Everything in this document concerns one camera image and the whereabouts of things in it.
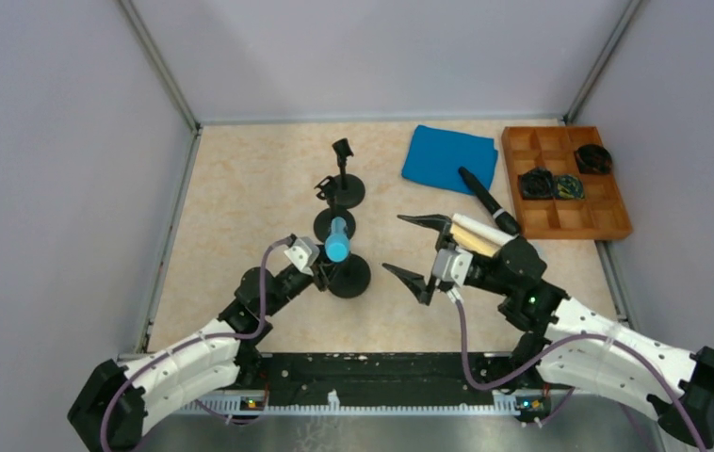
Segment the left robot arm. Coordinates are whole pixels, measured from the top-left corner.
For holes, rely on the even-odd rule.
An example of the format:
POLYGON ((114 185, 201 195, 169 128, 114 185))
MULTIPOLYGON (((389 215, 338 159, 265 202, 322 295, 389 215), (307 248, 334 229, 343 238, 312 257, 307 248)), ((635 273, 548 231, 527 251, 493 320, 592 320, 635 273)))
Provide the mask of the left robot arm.
POLYGON ((258 373, 257 344, 268 317, 302 291, 324 291, 340 271, 325 260, 310 274, 289 265, 277 274, 244 273, 233 301, 187 338, 139 359, 98 364, 67 413, 90 451, 131 451, 167 416, 193 400, 258 373))

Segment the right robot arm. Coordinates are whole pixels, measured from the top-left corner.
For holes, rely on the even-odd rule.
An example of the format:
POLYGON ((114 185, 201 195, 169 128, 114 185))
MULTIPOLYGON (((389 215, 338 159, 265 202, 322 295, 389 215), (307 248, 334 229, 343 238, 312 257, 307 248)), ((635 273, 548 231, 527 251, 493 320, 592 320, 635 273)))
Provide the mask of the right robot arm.
POLYGON ((442 292, 462 309, 462 289, 474 287, 501 296, 499 312, 522 333, 523 361, 507 375, 479 382, 463 363, 471 386, 489 391, 533 370, 634 409, 701 451, 714 446, 714 348, 673 347, 599 314, 545 279, 545 261, 523 236, 460 214, 409 222, 438 234, 429 276, 389 266, 419 303, 442 292))

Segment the yellow toy microphone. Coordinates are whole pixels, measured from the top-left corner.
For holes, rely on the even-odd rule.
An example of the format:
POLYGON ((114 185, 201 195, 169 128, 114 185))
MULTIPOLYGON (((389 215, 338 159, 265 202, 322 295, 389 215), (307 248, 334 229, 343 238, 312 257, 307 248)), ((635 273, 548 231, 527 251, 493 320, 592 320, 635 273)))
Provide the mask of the yellow toy microphone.
POLYGON ((451 225, 449 233, 457 245, 465 250, 492 257, 500 249, 497 244, 464 229, 456 223, 451 225))

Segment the blue toy microphone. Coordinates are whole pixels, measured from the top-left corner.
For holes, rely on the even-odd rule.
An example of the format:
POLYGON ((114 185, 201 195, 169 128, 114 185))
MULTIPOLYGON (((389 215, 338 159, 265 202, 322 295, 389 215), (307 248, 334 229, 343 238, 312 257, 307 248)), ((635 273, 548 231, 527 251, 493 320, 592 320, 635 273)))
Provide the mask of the blue toy microphone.
POLYGON ((348 224, 342 217, 335 217, 330 223, 330 232, 324 242, 327 258, 334 263, 344 262, 350 254, 348 224))

